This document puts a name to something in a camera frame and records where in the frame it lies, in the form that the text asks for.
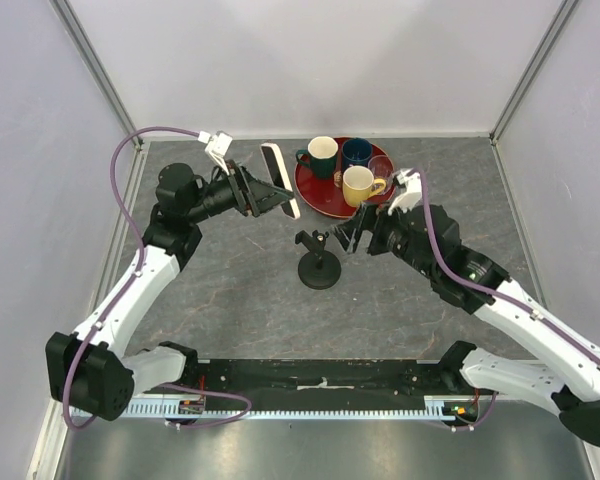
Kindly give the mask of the phone with pink case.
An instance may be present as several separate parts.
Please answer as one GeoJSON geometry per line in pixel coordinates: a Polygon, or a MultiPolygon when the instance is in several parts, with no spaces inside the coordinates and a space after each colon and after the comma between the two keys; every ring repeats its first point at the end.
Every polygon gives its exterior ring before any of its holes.
{"type": "MultiPolygon", "coordinates": [[[[276,143],[265,142],[260,145],[260,151],[267,166],[272,183],[276,187],[283,188],[291,192],[292,184],[280,147],[276,143]]],[[[294,220],[299,219],[301,216],[295,197],[284,201],[281,204],[281,209],[286,216],[294,220]]]]}

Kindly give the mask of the black phone stand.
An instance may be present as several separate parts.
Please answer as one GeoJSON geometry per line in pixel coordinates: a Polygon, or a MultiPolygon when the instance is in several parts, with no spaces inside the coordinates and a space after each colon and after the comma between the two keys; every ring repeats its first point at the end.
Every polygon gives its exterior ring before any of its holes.
{"type": "Polygon", "coordinates": [[[328,232],[314,230],[309,235],[301,230],[295,235],[295,244],[302,244],[308,252],[298,263],[298,277],[310,289],[326,290],[333,287],[341,276],[341,263],[326,249],[328,232]]]}

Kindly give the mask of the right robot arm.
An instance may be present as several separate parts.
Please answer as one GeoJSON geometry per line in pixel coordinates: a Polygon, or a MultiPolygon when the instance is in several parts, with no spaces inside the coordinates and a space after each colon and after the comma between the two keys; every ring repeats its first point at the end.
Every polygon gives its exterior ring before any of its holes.
{"type": "Polygon", "coordinates": [[[467,387],[510,395],[558,417],[562,425],[600,447],[600,347],[534,300],[488,256],[462,243],[456,220],[439,205],[391,209],[363,204],[334,228],[342,248],[355,252],[363,232],[370,255],[391,253],[430,283],[446,303],[505,333],[540,366],[507,360],[467,342],[438,368],[447,392],[467,387]]]}

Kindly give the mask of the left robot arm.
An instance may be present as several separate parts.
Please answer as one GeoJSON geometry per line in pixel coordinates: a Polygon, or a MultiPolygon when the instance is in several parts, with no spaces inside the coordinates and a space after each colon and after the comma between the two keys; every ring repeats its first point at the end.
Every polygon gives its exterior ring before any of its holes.
{"type": "Polygon", "coordinates": [[[54,333],[45,347],[51,393],[70,428],[74,409],[92,419],[117,419],[131,398],[169,385],[188,393],[199,382],[195,350],[173,342],[134,356],[125,351],[161,292],[182,272],[202,240],[201,222],[234,209],[258,217],[294,201],[283,159],[265,160],[270,178],[232,161],[210,181],[184,163],[163,168],[150,224],[131,265],[95,311],[71,334],[54,333]]]}

